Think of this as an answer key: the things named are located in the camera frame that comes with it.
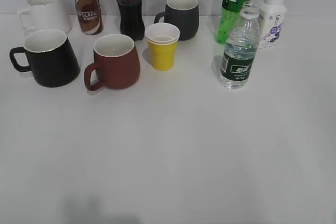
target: stacked cups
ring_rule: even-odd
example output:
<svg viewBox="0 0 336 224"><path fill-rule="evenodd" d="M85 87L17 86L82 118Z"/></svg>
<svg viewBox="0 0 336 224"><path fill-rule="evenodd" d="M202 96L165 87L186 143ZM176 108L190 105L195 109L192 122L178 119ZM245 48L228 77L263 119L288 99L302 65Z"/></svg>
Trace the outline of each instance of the stacked cups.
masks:
<svg viewBox="0 0 336 224"><path fill-rule="evenodd" d="M152 65L160 71L169 70L174 66L174 56L180 30L169 23L156 23L145 31L152 55Z"/></svg>

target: table surface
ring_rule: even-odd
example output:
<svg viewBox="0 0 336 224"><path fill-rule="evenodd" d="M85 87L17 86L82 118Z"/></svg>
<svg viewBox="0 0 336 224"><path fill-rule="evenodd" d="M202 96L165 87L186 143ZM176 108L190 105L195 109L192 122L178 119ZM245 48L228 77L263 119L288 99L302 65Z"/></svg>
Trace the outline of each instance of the table surface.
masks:
<svg viewBox="0 0 336 224"><path fill-rule="evenodd" d="M288 17L238 91L217 81L219 19L201 17L173 69L155 70L138 41L139 81L91 93L93 43L119 33L119 17L95 36L71 17L81 74L54 89L14 70L8 52L24 34L0 17L1 224L336 223L330 18Z"/></svg>

